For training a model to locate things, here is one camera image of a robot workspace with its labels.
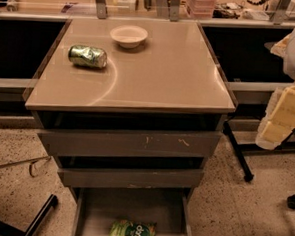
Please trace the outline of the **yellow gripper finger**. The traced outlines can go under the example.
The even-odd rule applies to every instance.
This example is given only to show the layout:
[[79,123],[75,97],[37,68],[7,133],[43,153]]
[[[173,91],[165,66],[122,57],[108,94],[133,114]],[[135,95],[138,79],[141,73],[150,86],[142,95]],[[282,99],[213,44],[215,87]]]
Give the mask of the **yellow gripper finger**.
[[288,130],[295,128],[295,85],[287,87],[281,94],[278,104],[270,116],[270,121],[286,127]]
[[261,122],[255,144],[263,149],[274,150],[278,147],[292,131],[287,127],[275,125],[270,121]]

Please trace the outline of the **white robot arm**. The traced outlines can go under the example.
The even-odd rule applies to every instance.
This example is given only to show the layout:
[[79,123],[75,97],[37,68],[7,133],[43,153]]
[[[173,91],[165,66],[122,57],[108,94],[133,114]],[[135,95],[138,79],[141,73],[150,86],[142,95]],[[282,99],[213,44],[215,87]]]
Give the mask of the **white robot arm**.
[[257,146],[274,150],[295,129],[295,28],[271,47],[271,53],[283,58],[284,73],[294,81],[293,86],[273,92],[255,137]]

